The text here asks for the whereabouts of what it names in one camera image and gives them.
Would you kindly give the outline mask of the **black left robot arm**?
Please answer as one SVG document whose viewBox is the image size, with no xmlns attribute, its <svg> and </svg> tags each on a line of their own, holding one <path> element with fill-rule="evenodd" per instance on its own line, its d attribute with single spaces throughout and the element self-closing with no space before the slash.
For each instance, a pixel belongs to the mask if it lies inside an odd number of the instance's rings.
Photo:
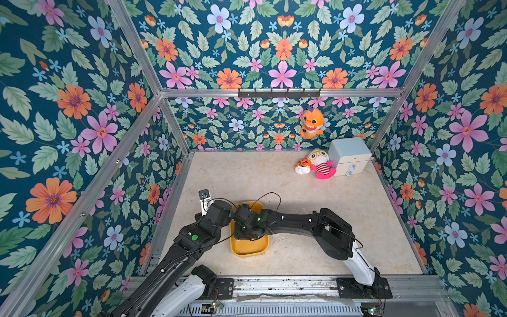
<svg viewBox="0 0 507 317">
<path fill-rule="evenodd" d="M 100 316 L 150 316 L 175 282 L 190 269 L 204 252 L 218 244 L 221 231 L 232 220 L 236 206 L 215 200 L 205 215 L 182 227 L 158 266 L 122 304 Z"/>
</svg>

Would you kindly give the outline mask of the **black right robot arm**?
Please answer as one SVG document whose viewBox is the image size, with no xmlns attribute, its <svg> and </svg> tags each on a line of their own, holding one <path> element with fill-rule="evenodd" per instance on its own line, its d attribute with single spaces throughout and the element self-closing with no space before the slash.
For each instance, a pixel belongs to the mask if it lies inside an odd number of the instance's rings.
<svg viewBox="0 0 507 317">
<path fill-rule="evenodd" d="M 291 234 L 313 238 L 332 259 L 344 262 L 359 285 L 372 287 L 378 270 L 362 253 L 363 244 L 353 228 L 332 210 L 322 208 L 311 214 L 281 213 L 263 209 L 256 213 L 246 204 L 232 214 L 234 237 L 257 240 L 266 235 Z"/>
</svg>

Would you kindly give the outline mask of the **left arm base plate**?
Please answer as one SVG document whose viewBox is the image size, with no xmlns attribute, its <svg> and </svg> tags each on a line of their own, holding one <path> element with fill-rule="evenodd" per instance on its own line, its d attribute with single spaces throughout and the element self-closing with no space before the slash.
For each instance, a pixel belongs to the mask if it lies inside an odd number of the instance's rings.
<svg viewBox="0 0 507 317">
<path fill-rule="evenodd" d="M 212 288 L 203 294 L 203 298 L 207 300 L 226 300 L 233 297 L 233 292 L 233 278 L 217 278 Z"/>
</svg>

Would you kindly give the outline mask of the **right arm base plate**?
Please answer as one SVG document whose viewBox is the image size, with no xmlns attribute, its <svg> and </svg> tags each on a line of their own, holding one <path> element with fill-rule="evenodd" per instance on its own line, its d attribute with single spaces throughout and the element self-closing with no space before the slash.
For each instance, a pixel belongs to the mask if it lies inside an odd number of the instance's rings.
<svg viewBox="0 0 507 317">
<path fill-rule="evenodd" d="M 339 296 L 344 299 L 392 299 L 391 287 L 388 280 L 380 275 L 377 268 L 370 269 L 374 273 L 372 285 L 363 285 L 352 278 L 337 278 Z"/>
</svg>

